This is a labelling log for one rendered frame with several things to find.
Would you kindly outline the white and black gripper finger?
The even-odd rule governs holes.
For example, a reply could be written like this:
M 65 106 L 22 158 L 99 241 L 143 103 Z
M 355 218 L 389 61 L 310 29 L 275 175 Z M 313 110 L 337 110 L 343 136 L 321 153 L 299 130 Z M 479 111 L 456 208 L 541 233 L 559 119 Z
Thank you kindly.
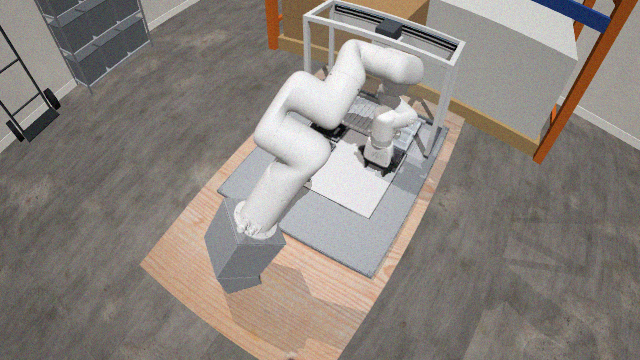
M 391 164 L 391 162 L 392 162 L 392 164 Z M 384 169 L 384 172 L 383 172 L 383 176 L 384 177 L 385 177 L 386 174 L 389 173 L 390 169 L 396 168 L 399 165 L 398 162 L 394 159 L 393 156 L 391 157 L 391 162 L 390 162 L 389 166 L 385 167 L 385 169 Z
M 359 148 L 358 148 L 358 149 L 359 149 L 359 151 L 361 152 L 361 154 L 362 154 L 362 156 L 363 156 L 363 152 L 364 152 L 364 149 L 365 149 L 365 145 L 361 145 L 361 146 L 359 146 Z M 363 157 L 364 157 L 364 156 L 363 156 Z M 369 165 L 369 163 L 370 163 L 370 160 L 366 159 L 365 157 L 364 157 L 363 159 L 364 159 L 365 168 L 367 168 L 367 166 L 368 166 L 368 165 Z M 365 160 L 366 160 L 366 161 L 365 161 Z

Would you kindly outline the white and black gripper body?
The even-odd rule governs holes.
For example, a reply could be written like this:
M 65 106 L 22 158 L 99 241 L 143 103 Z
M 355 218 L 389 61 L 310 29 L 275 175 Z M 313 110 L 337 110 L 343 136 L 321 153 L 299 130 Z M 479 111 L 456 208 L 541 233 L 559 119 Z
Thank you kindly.
M 387 147 L 379 147 L 373 144 L 369 136 L 364 149 L 364 157 L 380 166 L 388 167 L 394 153 L 394 143 Z

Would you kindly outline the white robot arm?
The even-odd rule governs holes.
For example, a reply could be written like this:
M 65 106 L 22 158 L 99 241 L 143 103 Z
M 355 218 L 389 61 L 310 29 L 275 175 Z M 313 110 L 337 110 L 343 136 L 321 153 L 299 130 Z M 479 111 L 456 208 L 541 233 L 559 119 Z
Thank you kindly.
M 368 129 L 373 144 L 389 146 L 401 136 L 397 128 L 417 121 L 416 111 L 400 97 L 423 78 L 424 66 L 417 56 L 351 39 L 341 47 L 324 81 L 305 71 L 295 72 L 255 129 L 254 143 L 278 160 L 266 168 L 248 199 L 235 207 L 239 233 L 258 240 L 271 238 L 276 221 L 331 155 L 331 145 L 322 134 L 287 113 L 296 112 L 328 130 L 337 128 L 364 86 L 365 72 L 382 83 L 377 91 L 381 106 L 374 112 L 372 130 Z

